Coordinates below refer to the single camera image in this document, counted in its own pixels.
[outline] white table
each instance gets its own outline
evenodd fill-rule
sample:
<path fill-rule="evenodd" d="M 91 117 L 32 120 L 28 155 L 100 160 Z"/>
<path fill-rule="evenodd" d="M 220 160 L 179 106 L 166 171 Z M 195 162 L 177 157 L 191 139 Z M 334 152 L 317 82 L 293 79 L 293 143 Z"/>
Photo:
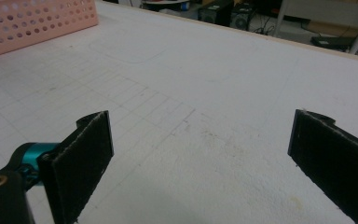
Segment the white table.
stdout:
<path fill-rule="evenodd" d="M 98 26 L 0 56 L 0 168 L 109 110 L 79 223 L 352 223 L 287 156 L 295 109 L 358 136 L 358 57 L 97 2 Z M 28 192 L 51 223 L 43 188 Z"/>

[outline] perforated pink plastic basket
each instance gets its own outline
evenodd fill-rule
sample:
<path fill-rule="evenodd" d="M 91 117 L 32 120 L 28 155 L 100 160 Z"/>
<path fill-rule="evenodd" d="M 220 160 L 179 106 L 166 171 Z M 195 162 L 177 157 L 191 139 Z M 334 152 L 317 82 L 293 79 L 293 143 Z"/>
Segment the perforated pink plastic basket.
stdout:
<path fill-rule="evenodd" d="M 0 0 L 0 54 L 96 24 L 94 0 Z"/>

